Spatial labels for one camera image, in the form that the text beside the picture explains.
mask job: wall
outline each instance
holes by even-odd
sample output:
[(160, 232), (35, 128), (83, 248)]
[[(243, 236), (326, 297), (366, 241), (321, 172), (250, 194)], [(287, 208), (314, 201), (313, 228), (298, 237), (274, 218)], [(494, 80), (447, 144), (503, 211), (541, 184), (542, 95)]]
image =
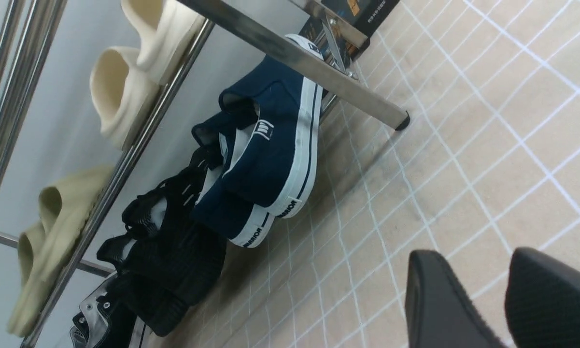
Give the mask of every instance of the wall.
[[(0, 2), (0, 25), (5, 3)], [(280, 34), (297, 32), (307, 19), (285, 0), (266, 2), (265, 6), (247, 0), (230, 3)], [(31, 225), (38, 218), (38, 192), (52, 181), (117, 161), (120, 152), (99, 134), (100, 121), (88, 90), (93, 64), (105, 48), (113, 45), (139, 45), (119, 1), (68, 3), (0, 188), (0, 231), (18, 235)], [(95, 260), (96, 249), (106, 238), (124, 233), (120, 213), (137, 194), (144, 194), (188, 164), (196, 146), (190, 136), (192, 126), (212, 116), (219, 108), (219, 92), (262, 56), (225, 30), (214, 29), (86, 259)], [(16, 337), (4, 331), (19, 294), (19, 277), (16, 251), (0, 246), (0, 347), (19, 344)], [(76, 273), (49, 319), (39, 347), (52, 347), (67, 332), (78, 302), (99, 282), (96, 276)]]

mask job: navy canvas shoe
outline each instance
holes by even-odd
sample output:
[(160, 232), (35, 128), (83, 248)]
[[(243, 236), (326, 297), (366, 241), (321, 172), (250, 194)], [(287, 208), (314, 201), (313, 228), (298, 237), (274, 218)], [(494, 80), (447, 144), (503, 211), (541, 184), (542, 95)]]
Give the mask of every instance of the navy canvas shoe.
[(223, 172), (235, 164), (248, 141), (248, 132), (237, 130), (229, 120), (231, 116), (221, 112), (193, 128), (195, 139), (203, 146), (195, 151), (191, 163), (200, 163), (207, 172), (191, 218), (236, 245), (256, 247), (270, 231), (274, 216), (263, 207), (226, 191), (220, 180)]
[[(286, 37), (322, 58), (306, 38)], [(224, 189), (273, 216), (296, 215), (316, 176), (321, 99), (321, 86), (268, 56), (224, 90), (221, 110), (236, 129), (249, 130), (245, 150), (222, 176)], [(233, 110), (238, 101), (253, 104), (255, 114)]]

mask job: metal shoe rack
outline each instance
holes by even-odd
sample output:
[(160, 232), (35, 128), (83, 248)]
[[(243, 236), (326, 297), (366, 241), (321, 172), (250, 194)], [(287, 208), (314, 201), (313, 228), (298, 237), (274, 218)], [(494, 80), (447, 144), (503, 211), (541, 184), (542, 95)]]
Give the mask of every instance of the metal shoe rack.
[[(330, 112), (339, 97), (396, 130), (402, 130), (410, 121), (407, 112), (369, 91), (351, 72), (345, 70), (335, 39), (342, 37), (361, 48), (367, 37), (320, 2), (290, 0), (312, 17), (322, 20), (325, 34), (316, 41), (319, 41), (319, 44), (328, 41), (327, 61), (330, 65), (221, 0), (179, 1), (207, 20), (184, 52), (172, 81), (157, 95), (155, 105), (133, 145), (120, 157), (111, 179), (83, 228), (71, 259), (56, 281), (32, 333), (23, 339), (21, 348), (33, 348), (36, 345), (47, 318), (76, 268), (100, 276), (107, 276), (110, 273), (110, 269), (83, 261), (82, 257), (166, 114), (215, 24), (327, 89), (330, 93), (323, 102), (323, 117)], [(29, 5), (0, 97), (0, 185), (66, 3), (67, 0), (32, 0)], [(24, 4), (25, 0), (9, 0), (7, 6), (0, 31), (0, 86)], [(0, 243), (16, 247), (17, 238), (0, 232)]]

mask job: product box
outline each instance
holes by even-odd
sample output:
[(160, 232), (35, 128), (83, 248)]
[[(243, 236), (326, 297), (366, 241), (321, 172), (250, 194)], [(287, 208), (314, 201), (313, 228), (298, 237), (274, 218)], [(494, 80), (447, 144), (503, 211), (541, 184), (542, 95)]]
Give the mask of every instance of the product box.
[[(370, 38), (376, 29), (382, 24), (384, 19), (391, 13), (392, 9), (399, 3), (399, 0), (321, 0), (322, 4), (335, 11), (339, 17), (347, 20), (361, 33)], [(299, 35), (307, 37), (311, 41), (316, 41), (318, 35), (323, 31), (321, 20), (309, 18)], [(339, 48), (345, 47), (342, 51), (343, 60), (349, 66), (350, 59), (354, 59), (361, 51), (369, 47), (369, 40), (364, 47), (354, 47), (353, 44), (339, 40)], [(324, 43), (320, 49), (325, 52), (328, 45)]]

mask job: beige slide sandal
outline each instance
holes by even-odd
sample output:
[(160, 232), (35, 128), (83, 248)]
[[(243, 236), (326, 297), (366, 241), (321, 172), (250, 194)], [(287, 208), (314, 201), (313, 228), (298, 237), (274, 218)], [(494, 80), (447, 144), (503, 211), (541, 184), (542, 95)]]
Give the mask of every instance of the beige slide sandal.
[(158, 84), (168, 83), (205, 18), (176, 0), (121, 0), (120, 4), (140, 34), (138, 67)]
[(107, 48), (90, 75), (100, 132), (120, 150), (132, 145), (159, 90), (159, 85), (137, 67), (138, 55), (137, 48)]

